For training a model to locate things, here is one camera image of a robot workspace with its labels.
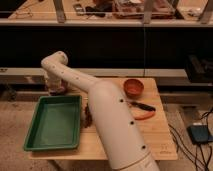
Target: plastic tray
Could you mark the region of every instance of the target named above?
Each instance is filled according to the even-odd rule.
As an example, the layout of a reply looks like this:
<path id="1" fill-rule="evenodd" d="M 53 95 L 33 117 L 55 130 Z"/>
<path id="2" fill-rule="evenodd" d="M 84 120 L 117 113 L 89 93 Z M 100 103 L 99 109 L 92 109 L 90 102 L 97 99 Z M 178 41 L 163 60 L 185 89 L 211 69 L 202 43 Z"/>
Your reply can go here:
<path id="1" fill-rule="evenodd" d="M 79 144 L 81 96 L 39 99 L 25 139 L 25 151 L 73 149 Z"/>

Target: terracotta bowl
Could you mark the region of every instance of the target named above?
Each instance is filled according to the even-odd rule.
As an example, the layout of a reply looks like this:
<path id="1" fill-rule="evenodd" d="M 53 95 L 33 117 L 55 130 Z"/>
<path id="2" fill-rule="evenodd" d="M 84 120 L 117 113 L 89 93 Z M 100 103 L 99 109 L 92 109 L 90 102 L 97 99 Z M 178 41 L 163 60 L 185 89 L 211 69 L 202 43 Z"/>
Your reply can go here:
<path id="1" fill-rule="evenodd" d="M 140 80 L 128 79 L 123 84 L 124 92 L 129 98 L 139 98 L 144 90 L 144 85 Z"/>

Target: floor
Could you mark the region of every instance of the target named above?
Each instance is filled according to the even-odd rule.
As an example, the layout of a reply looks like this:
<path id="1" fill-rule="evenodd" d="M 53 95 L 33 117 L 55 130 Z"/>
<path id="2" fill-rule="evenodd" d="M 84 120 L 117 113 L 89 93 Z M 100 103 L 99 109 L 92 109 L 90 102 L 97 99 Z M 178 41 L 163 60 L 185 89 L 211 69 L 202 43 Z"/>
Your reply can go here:
<path id="1" fill-rule="evenodd" d="M 55 171 L 56 168 L 44 160 L 30 160 L 28 154 L 23 151 L 23 143 L 32 117 L 32 109 L 40 95 L 46 92 L 17 92 L 15 100 L 8 91 L 0 95 L 0 171 Z M 176 93 L 162 92 L 162 102 L 169 124 L 181 134 L 186 146 L 195 153 L 183 122 L 183 106 L 195 106 L 199 114 L 208 111 L 213 104 L 213 96 L 210 93 Z M 209 118 L 209 125 L 213 133 L 213 117 Z M 204 147 L 204 153 L 208 155 L 208 148 Z M 176 161 L 158 161 L 162 171 L 193 171 L 195 166 L 183 153 L 178 150 L 179 159 Z M 65 171 L 110 171 L 107 161 L 56 161 Z M 213 159 L 210 162 L 210 170 L 213 171 Z"/>

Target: black surface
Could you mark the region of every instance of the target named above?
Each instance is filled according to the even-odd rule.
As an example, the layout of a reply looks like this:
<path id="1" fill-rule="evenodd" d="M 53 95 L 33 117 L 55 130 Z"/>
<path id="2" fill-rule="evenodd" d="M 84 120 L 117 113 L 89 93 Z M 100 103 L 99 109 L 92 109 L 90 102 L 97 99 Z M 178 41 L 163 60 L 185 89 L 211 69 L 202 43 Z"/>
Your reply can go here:
<path id="1" fill-rule="evenodd" d="M 9 17 L 26 0 L 0 0 L 0 18 Z"/>
<path id="2" fill-rule="evenodd" d="M 206 125 L 191 125 L 187 128 L 193 144 L 207 144 L 213 141 L 213 137 Z"/>
<path id="3" fill-rule="evenodd" d="M 1 26 L 0 67 L 40 67 L 58 50 L 79 68 L 143 68 L 143 28 Z M 184 68 L 187 57 L 213 58 L 212 28 L 146 28 L 146 68 Z"/>

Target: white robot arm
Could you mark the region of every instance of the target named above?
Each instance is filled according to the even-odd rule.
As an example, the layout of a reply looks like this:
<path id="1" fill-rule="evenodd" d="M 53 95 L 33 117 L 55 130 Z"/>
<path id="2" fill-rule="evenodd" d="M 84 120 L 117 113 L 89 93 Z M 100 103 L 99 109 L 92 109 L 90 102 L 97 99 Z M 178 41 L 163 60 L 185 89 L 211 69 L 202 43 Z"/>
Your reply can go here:
<path id="1" fill-rule="evenodd" d="M 120 88 L 67 67 L 67 61 L 66 54 L 59 51 L 41 64 L 49 81 L 61 78 L 88 93 L 89 109 L 112 169 L 159 171 Z"/>

